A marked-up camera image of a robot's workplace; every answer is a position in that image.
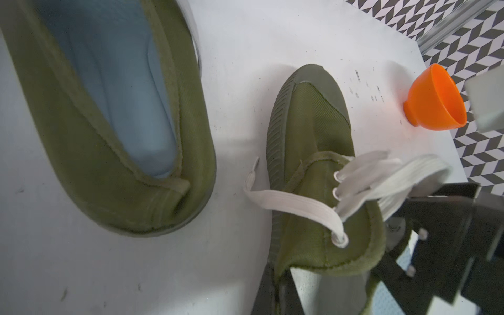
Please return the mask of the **orange bowl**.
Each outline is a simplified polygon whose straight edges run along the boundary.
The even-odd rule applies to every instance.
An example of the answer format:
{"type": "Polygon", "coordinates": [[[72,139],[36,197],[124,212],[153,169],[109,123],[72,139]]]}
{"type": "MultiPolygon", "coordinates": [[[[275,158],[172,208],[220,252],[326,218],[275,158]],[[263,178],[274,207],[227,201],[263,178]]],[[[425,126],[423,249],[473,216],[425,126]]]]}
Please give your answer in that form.
{"type": "Polygon", "coordinates": [[[430,65],[413,82],[403,109],[409,123],[431,131],[447,131],[467,124],[461,93],[439,64],[430,65]]]}

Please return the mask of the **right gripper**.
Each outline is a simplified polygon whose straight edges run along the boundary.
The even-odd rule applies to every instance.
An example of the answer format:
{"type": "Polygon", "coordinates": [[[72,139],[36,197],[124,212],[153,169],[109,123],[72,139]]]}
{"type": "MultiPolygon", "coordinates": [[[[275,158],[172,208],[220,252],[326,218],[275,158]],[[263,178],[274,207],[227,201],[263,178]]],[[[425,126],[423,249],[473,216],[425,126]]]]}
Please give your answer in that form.
{"type": "Polygon", "coordinates": [[[408,198],[395,218],[418,235],[408,270],[390,253],[374,268],[405,314],[426,314],[434,297],[457,295],[486,314],[503,313],[503,197],[478,184],[446,184],[408,198]]]}

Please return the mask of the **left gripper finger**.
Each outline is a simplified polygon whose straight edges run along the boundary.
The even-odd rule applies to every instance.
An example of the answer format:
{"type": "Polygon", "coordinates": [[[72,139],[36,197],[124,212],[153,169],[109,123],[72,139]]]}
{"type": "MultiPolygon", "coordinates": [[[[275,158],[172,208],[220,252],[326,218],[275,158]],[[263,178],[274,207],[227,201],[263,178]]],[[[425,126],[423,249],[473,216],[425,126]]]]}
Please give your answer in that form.
{"type": "Polygon", "coordinates": [[[252,315],[304,315],[303,306],[291,272],[286,271],[279,282],[274,281],[274,268],[267,263],[251,311],[252,315]]]}

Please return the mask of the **olive green shoe with laces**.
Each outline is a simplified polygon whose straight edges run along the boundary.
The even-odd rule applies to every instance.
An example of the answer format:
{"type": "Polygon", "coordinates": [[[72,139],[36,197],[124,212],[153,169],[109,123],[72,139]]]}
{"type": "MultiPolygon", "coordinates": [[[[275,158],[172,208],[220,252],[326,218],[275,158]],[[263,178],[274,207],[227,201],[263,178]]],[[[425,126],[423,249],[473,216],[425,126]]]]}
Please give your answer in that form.
{"type": "Polygon", "coordinates": [[[189,3],[139,1],[158,50],[178,150],[172,173],[158,179],[129,157],[35,2],[2,1],[1,31],[63,189],[91,220],[120,234],[159,236],[187,225],[210,199],[217,172],[189,3]]]}

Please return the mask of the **grey-blue insole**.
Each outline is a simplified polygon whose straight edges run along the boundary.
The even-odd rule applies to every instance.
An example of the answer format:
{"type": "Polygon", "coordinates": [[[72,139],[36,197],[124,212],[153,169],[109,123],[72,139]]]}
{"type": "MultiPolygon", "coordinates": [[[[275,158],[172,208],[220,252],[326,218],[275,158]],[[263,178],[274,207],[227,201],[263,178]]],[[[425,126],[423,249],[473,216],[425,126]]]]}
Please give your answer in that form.
{"type": "Polygon", "coordinates": [[[178,154],[170,98],[139,1],[36,1],[77,75],[129,157],[165,178],[178,154]]]}

